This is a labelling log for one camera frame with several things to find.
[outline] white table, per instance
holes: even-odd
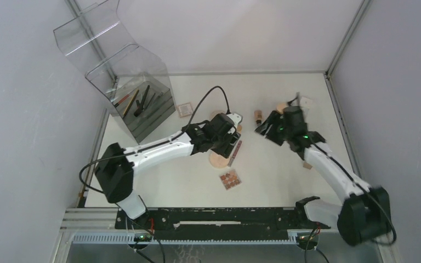
[[[279,147],[254,132],[254,110],[262,110],[264,118],[283,101],[291,100],[296,92],[314,101],[306,121],[310,130],[327,139],[334,153],[350,167],[346,147],[340,132],[333,104],[323,75],[250,74],[199,75],[170,77],[177,105],[190,102],[196,107],[213,86],[222,86],[230,109],[243,115],[243,141],[232,168],[216,169],[209,163],[209,152],[178,158],[134,175],[134,189],[148,207],[293,207],[296,201],[319,196],[324,201],[340,204],[340,200],[315,171],[303,168],[303,161],[287,144]],[[208,119],[211,112],[224,110],[225,100],[219,90],[213,91],[196,113],[193,122]],[[189,120],[174,113],[143,142],[147,143],[174,133]],[[137,143],[109,119],[101,144],[100,156],[108,145]],[[226,190],[219,176],[230,169],[242,184]],[[99,188],[93,177],[91,185]],[[115,207],[104,195],[89,191],[86,207]]]

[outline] transparent plastic box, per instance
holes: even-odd
[[[54,37],[60,51],[106,97],[111,116],[141,142],[175,111],[175,103],[166,65],[131,37],[117,16],[118,4],[91,5],[56,28]]]

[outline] white wall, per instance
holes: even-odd
[[[170,73],[326,71],[360,3],[121,0],[118,14]]]
[[[333,76],[364,176],[390,194],[404,262],[421,262],[421,1],[374,1]]]
[[[0,262],[47,262],[101,104],[59,52],[62,0],[0,1]]]

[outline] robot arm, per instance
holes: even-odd
[[[109,203],[116,203],[131,219],[146,212],[146,207],[133,190],[133,176],[154,165],[183,156],[212,150],[228,158],[240,134],[236,127],[242,116],[220,113],[211,121],[189,124],[181,131],[137,147],[121,148],[110,145],[100,161],[95,175]]]
[[[292,102],[282,107],[282,112],[272,111],[255,131],[278,145],[287,142],[292,151],[318,171],[342,202],[339,206],[315,196],[305,198],[296,203],[300,219],[337,228],[349,245],[390,232],[388,193],[382,187],[372,188],[350,169],[344,168],[325,139],[316,131],[308,131],[302,109],[291,105]]]

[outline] brown tube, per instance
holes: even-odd
[[[255,119],[255,124],[257,126],[260,126],[262,124],[262,111],[261,110],[254,111],[254,119]]]

